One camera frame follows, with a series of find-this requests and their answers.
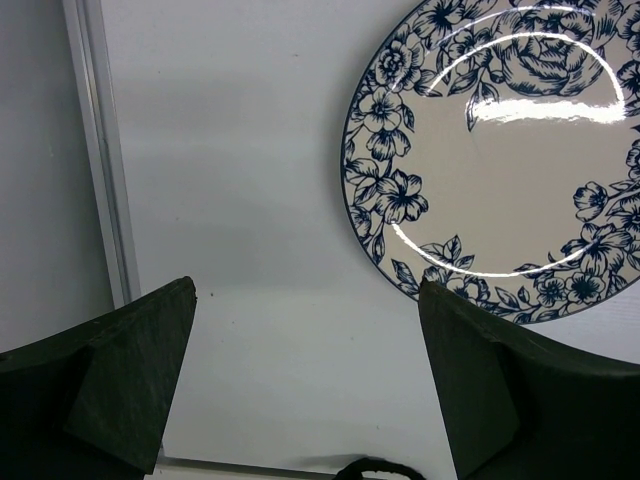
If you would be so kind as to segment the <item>blue floral white plate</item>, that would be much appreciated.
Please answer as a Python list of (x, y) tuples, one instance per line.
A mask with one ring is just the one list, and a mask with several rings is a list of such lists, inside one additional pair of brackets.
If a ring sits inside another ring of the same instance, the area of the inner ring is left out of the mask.
[(375, 53), (341, 155), (355, 236), (515, 323), (639, 279), (639, 5), (424, 1)]

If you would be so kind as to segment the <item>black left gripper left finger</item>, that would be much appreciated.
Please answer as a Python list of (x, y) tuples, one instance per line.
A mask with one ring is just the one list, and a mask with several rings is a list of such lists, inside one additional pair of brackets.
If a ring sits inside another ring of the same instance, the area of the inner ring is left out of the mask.
[(4, 479), (143, 479), (196, 311), (188, 277), (1, 355)]

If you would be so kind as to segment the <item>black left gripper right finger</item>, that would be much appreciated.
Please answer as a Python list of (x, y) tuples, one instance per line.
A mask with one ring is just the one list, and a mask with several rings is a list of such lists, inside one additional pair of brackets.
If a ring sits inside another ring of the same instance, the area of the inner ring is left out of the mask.
[(419, 316), (460, 479), (636, 479), (639, 367), (424, 281)]

